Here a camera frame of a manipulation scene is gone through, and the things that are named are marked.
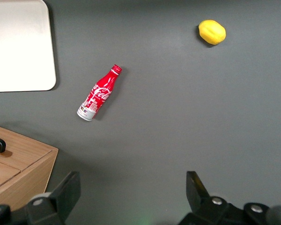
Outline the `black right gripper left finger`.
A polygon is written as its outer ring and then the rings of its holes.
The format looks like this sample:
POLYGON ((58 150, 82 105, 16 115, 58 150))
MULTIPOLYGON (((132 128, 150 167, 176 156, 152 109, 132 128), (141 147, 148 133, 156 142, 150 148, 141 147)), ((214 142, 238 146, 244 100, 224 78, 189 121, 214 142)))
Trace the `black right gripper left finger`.
POLYGON ((53 191, 36 195, 26 205, 27 224, 64 225, 80 196, 80 173, 70 172, 53 191))

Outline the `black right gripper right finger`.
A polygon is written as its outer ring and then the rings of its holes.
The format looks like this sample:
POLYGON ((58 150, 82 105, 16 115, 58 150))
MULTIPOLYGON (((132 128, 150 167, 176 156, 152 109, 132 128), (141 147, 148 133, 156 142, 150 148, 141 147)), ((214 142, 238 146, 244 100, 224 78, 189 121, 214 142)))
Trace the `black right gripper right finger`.
POLYGON ((191 212, 180 225, 243 225, 243 211, 221 197, 211 196, 195 171, 186 173, 186 197, 191 212))

